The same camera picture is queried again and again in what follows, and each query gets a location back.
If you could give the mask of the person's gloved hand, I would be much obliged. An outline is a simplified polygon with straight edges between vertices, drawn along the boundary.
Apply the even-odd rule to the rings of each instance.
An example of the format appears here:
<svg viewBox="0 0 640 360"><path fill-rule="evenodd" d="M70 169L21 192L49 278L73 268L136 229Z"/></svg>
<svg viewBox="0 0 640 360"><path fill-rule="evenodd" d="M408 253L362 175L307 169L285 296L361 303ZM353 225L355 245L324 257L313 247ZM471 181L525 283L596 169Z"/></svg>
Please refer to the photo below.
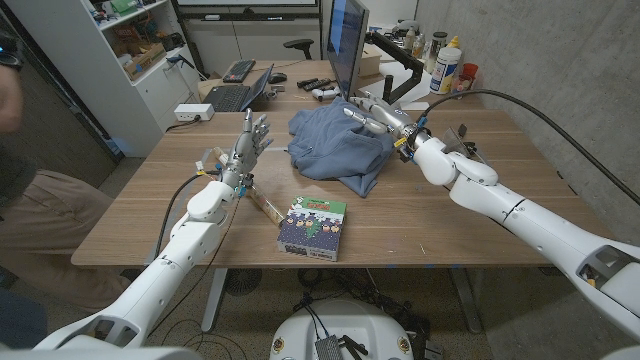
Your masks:
<svg viewBox="0 0 640 360"><path fill-rule="evenodd" d="M16 38L2 30L0 34L1 65L20 71L23 61Z"/></svg>

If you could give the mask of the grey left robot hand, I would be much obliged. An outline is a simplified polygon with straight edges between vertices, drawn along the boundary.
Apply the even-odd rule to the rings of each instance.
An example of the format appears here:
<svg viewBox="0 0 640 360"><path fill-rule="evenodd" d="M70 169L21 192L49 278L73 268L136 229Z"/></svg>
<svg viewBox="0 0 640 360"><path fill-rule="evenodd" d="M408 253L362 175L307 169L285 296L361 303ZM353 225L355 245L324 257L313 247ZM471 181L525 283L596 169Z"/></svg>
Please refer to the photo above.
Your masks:
<svg viewBox="0 0 640 360"><path fill-rule="evenodd" d="M243 129L231 147L221 181L232 188L240 187L243 179L253 170L258 157L273 142L267 139L270 123L267 115L253 120L253 112L247 108L242 122Z"/></svg>

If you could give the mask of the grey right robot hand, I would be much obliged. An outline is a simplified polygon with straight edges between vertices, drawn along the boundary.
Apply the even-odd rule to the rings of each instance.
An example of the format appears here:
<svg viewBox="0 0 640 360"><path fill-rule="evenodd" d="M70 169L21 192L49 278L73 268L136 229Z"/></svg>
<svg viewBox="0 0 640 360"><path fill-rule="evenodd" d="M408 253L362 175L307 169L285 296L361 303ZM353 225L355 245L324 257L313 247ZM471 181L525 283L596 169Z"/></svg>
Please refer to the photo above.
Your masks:
<svg viewBox="0 0 640 360"><path fill-rule="evenodd" d="M397 140L405 138L414 149L431 138L430 132L419 126L407 113L371 93L365 97L350 97L349 101L366 110L368 115L348 108L343 109L344 114L374 134L389 133Z"/></svg>

